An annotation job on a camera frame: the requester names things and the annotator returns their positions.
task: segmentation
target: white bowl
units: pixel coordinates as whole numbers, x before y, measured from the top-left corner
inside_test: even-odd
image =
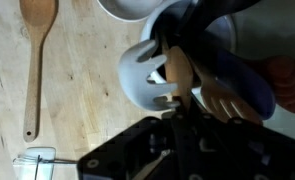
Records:
[[[112,17],[137,22],[147,18],[163,0],[97,0]]]
[[[153,26],[160,14],[164,12],[174,16],[176,19],[180,19],[186,11],[189,2],[185,0],[163,1],[148,17],[140,36],[140,42],[151,38]],[[227,15],[216,19],[206,31],[213,34],[219,42],[222,42],[224,48],[229,49],[231,52],[235,51],[236,33],[230,16]],[[152,72],[150,76],[157,84],[166,83],[166,80],[157,71]]]

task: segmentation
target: wooden countertop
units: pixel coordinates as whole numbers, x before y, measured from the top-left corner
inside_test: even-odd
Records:
[[[134,106],[118,81],[119,58],[143,24],[113,19],[96,0],[59,2],[43,52],[40,132],[25,143],[30,41],[19,1],[0,1],[0,179],[18,177],[12,160],[28,147],[54,147],[56,158],[78,160],[141,118],[159,116]],[[76,175],[72,166],[57,166],[53,179]]]

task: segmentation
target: black machine part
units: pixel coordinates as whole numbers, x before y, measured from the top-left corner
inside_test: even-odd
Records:
[[[234,118],[221,123],[195,105],[188,117],[147,117],[82,157],[81,180],[133,179],[170,150],[145,178],[295,180],[295,140]]]

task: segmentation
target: spoon handle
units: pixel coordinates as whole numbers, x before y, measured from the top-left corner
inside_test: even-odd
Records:
[[[38,135],[41,101],[42,48],[43,43],[41,41],[32,41],[23,134],[26,142],[32,142]]]

